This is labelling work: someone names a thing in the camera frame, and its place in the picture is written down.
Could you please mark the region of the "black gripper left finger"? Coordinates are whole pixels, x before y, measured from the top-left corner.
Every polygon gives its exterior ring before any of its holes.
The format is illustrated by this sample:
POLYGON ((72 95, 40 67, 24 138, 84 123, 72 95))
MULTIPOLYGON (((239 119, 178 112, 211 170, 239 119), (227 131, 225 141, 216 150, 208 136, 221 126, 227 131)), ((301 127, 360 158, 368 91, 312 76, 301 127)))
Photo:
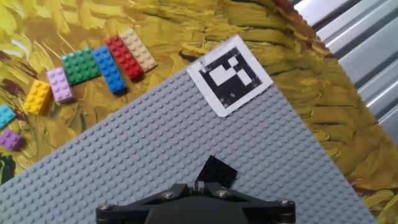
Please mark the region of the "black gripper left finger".
POLYGON ((198 195, 198 183, 173 184, 169 189, 128 205, 102 204, 96 208, 96 224, 145 223, 158 205, 198 195))

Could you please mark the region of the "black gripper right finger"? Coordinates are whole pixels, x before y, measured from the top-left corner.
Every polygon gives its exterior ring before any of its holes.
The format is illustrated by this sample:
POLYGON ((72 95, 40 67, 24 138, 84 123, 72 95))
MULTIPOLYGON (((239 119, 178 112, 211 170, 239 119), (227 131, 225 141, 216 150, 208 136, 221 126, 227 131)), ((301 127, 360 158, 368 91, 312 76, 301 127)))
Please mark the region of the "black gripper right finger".
POLYGON ((227 189, 217 182, 204 183, 200 195, 221 203, 220 209, 243 223, 295 223, 295 202, 261 200, 227 189))

